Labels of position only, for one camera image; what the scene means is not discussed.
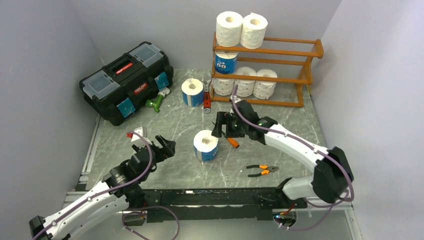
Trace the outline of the white roll with red print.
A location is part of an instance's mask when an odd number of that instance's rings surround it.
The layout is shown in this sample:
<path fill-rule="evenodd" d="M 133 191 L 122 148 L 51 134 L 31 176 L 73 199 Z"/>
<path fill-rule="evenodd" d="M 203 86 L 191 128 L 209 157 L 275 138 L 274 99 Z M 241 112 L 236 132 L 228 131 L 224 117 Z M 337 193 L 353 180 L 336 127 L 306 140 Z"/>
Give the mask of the white roll with red print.
<path fill-rule="evenodd" d="M 212 80 L 212 85 L 216 94 L 228 96 L 233 91 L 234 82 L 234 79 L 230 78 L 214 78 Z"/>

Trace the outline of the white paper towel roll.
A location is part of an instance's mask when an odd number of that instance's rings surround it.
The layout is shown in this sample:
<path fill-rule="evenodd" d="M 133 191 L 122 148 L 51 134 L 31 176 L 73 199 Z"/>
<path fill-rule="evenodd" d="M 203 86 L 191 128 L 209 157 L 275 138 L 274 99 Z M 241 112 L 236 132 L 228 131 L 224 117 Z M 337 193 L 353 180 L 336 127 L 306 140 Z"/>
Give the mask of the white paper towel roll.
<path fill-rule="evenodd" d="M 239 67 L 236 72 L 236 75 L 241 76 L 250 76 L 250 77 L 256 77 L 257 72 L 252 69 L 251 67 L 243 66 Z M 246 79 L 235 79 L 234 84 L 238 85 L 236 95 L 239 97 L 249 97 L 253 94 L 253 89 L 255 86 L 254 80 L 246 80 Z"/>
<path fill-rule="evenodd" d="M 243 17 L 234 11 L 221 12 L 216 17 L 215 36 L 218 45 L 234 47 L 240 43 Z"/>
<path fill-rule="evenodd" d="M 242 20 L 240 44 L 247 49 L 258 49 L 262 46 L 268 21 L 260 14 L 251 12 Z"/>

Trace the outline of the white dotted roll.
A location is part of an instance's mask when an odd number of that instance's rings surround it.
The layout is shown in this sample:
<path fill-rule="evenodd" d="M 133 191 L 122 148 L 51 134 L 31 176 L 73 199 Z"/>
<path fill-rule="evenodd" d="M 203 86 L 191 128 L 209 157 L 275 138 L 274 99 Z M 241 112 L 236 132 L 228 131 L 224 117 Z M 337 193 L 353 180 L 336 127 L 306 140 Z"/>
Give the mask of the white dotted roll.
<path fill-rule="evenodd" d="M 257 77 L 277 78 L 278 75 L 274 70 L 261 69 L 256 72 Z M 253 95 L 261 100 L 268 100 L 274 93 L 277 82 L 271 81 L 255 81 Z"/>

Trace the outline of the blue paper roll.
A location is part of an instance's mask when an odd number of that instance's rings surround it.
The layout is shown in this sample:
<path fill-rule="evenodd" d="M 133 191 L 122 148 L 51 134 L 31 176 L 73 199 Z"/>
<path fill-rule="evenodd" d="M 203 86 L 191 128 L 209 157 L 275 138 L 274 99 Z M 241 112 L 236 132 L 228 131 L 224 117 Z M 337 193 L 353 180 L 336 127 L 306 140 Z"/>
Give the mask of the blue paper roll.
<path fill-rule="evenodd" d="M 237 51 L 215 51 L 214 69 L 223 75 L 229 75 L 236 72 L 238 52 Z"/>

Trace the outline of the orange wooden shelf rack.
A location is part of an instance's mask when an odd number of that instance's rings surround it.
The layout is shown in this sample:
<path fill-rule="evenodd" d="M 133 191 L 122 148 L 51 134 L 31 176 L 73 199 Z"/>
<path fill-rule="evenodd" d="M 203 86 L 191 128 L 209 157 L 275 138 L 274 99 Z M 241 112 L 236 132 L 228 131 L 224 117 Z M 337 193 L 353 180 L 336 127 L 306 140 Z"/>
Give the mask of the orange wooden shelf rack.
<path fill-rule="evenodd" d="M 228 102 L 232 87 L 251 104 L 303 107 L 303 88 L 313 83 L 312 61 L 324 56 L 320 39 L 265 37 L 282 49 L 225 47 L 213 40 L 211 101 Z"/>

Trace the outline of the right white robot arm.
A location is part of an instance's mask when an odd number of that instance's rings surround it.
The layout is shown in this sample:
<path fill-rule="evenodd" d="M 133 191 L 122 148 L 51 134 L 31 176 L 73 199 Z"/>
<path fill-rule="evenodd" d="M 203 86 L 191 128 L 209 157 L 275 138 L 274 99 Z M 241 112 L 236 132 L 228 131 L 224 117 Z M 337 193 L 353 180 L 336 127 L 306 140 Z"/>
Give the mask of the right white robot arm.
<path fill-rule="evenodd" d="M 341 148 L 311 143 L 278 121 L 259 117 L 246 100 L 237 98 L 230 111 L 217 112 L 212 135 L 220 138 L 222 133 L 230 138 L 248 136 L 288 154 L 312 172 L 307 177 L 288 177 L 278 185 L 275 200 L 280 207 L 287 208 L 295 200 L 309 197 L 318 197 L 330 206 L 354 199 L 354 175 Z"/>

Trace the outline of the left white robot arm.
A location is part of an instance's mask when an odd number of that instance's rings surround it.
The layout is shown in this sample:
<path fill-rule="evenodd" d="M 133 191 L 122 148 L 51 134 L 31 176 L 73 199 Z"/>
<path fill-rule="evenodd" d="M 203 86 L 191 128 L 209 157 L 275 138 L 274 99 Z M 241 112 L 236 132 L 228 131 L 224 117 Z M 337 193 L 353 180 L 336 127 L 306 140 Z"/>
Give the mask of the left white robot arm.
<path fill-rule="evenodd" d="M 156 146 L 144 137 L 144 146 L 132 145 L 135 153 L 118 166 L 112 168 L 91 190 L 62 210 L 47 216 L 35 216 L 29 221 L 34 240 L 64 240 L 71 237 L 71 231 L 96 211 L 137 210 L 147 205 L 145 193 L 140 184 L 147 180 L 157 164 L 171 158 L 176 152 L 176 142 L 161 135 L 155 139 Z"/>

